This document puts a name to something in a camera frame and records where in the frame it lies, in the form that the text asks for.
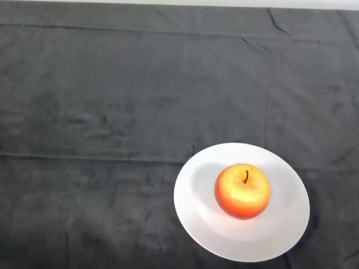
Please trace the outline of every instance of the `white wall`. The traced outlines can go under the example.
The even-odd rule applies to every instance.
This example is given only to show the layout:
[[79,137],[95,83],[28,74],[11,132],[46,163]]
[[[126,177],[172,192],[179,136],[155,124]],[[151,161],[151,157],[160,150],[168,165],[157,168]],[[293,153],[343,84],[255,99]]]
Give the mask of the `white wall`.
[[329,10],[359,10],[359,0],[54,0],[56,2],[101,2],[170,4],[185,6],[285,7]]

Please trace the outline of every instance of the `apple stem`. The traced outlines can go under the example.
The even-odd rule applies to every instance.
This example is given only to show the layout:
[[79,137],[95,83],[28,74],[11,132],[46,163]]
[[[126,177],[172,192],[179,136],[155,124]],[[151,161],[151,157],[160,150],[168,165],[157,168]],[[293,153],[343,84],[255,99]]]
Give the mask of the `apple stem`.
[[245,179],[245,180],[243,180],[243,182],[244,182],[245,184],[247,184],[248,175],[249,175],[249,173],[248,173],[248,171],[247,171],[247,170],[246,170],[246,173],[247,173],[246,179]]

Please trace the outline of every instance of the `white plate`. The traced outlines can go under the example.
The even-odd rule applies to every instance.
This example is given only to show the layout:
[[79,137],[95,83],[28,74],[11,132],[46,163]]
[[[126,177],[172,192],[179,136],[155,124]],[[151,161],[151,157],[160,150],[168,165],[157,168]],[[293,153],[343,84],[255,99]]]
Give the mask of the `white plate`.
[[[214,183],[233,164],[259,168],[271,185],[266,210],[251,220],[238,220],[220,209]],[[291,249],[309,220],[309,198],[302,180],[284,160],[260,147],[228,143],[193,156],[174,186],[174,206],[189,235],[202,247],[226,259],[259,262]]]

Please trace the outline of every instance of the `apple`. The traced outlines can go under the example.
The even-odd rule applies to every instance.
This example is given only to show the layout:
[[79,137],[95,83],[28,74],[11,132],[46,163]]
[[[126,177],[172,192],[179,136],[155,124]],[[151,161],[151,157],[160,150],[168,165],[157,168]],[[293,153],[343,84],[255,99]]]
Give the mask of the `apple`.
[[238,219],[248,220],[266,209],[271,189],[261,170],[248,164],[236,164],[219,174],[214,195],[224,212]]

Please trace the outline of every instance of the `plate rim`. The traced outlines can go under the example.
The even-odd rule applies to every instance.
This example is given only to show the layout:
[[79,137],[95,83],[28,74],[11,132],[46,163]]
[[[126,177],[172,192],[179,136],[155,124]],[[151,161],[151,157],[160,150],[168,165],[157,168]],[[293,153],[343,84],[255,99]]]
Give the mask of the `plate rim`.
[[[284,161],[285,164],[286,164],[287,166],[289,166],[289,167],[296,173],[296,175],[299,177],[301,183],[303,184],[303,187],[304,187],[304,190],[305,190],[305,193],[306,193],[306,197],[307,197],[307,200],[308,200],[308,211],[309,211],[308,218],[307,218],[307,220],[306,220],[306,227],[305,227],[305,229],[303,230],[303,233],[302,233],[301,236],[299,237],[298,241],[296,241],[292,246],[290,246],[290,247],[289,247],[286,251],[284,251],[283,253],[278,254],[277,256],[272,257],[272,258],[266,258],[266,259],[261,259],[261,260],[245,260],[245,259],[238,260],[238,259],[231,259],[231,258],[225,257],[224,255],[219,254],[217,251],[209,250],[206,246],[204,246],[203,244],[201,244],[201,243],[195,238],[195,236],[193,236],[193,234],[192,234],[192,233],[185,227],[185,225],[183,224],[183,221],[182,221],[180,215],[178,214],[178,210],[177,210],[177,207],[176,207],[176,199],[175,199],[176,185],[177,185],[177,182],[178,182],[178,178],[180,177],[180,175],[181,175],[181,173],[182,173],[182,171],[183,171],[183,168],[184,168],[184,167],[186,166],[186,164],[187,164],[190,160],[192,160],[197,154],[199,154],[199,153],[201,153],[201,152],[203,152],[203,151],[205,151],[205,150],[208,150],[208,149],[210,149],[210,148],[212,148],[212,147],[223,146],[223,145],[244,145],[244,146],[256,147],[256,148],[259,148],[259,149],[261,149],[261,150],[265,150],[265,151],[267,151],[267,152],[269,152],[269,153],[271,153],[271,154],[274,154],[276,157],[278,157],[278,158],[280,158],[282,161]],[[283,255],[283,254],[285,254],[285,253],[287,253],[288,251],[290,251],[296,244],[298,244],[298,242],[302,239],[304,233],[306,232],[306,230],[307,230],[307,228],[308,228],[308,223],[309,223],[309,219],[310,219],[310,212],[311,212],[311,210],[310,210],[310,200],[309,200],[308,191],[307,191],[307,189],[306,189],[306,187],[305,187],[305,185],[304,185],[304,183],[303,183],[303,180],[302,180],[301,177],[298,175],[298,173],[294,170],[294,168],[292,168],[284,159],[282,159],[282,158],[281,158],[280,156],[278,156],[277,154],[271,152],[270,150],[267,150],[267,149],[265,149],[265,148],[263,148],[263,147],[260,147],[260,146],[248,144],[248,143],[236,143],[236,142],[220,143],[220,144],[216,144],[216,145],[209,146],[209,147],[207,147],[207,148],[205,148],[205,149],[202,149],[201,151],[199,151],[199,152],[197,152],[195,155],[193,155],[191,158],[189,158],[189,159],[186,161],[186,163],[183,165],[183,167],[181,168],[181,170],[179,171],[179,173],[178,173],[178,175],[177,175],[176,182],[175,182],[175,184],[174,184],[174,190],[173,190],[173,202],[174,202],[174,209],[175,209],[175,211],[176,211],[176,215],[177,215],[177,217],[178,217],[178,219],[179,219],[181,225],[183,226],[183,228],[185,229],[185,231],[190,235],[190,237],[191,237],[198,245],[200,245],[201,247],[203,247],[204,249],[206,249],[206,250],[209,251],[210,253],[215,254],[215,255],[217,255],[217,256],[219,256],[219,257],[221,257],[221,258],[224,258],[224,259],[227,259],[227,260],[230,260],[230,261],[247,262],[247,263],[255,263],[255,262],[265,262],[265,261],[269,261],[269,260],[271,260],[271,259],[275,259],[275,258],[277,258],[277,257],[279,257],[279,256],[281,256],[281,255]]]

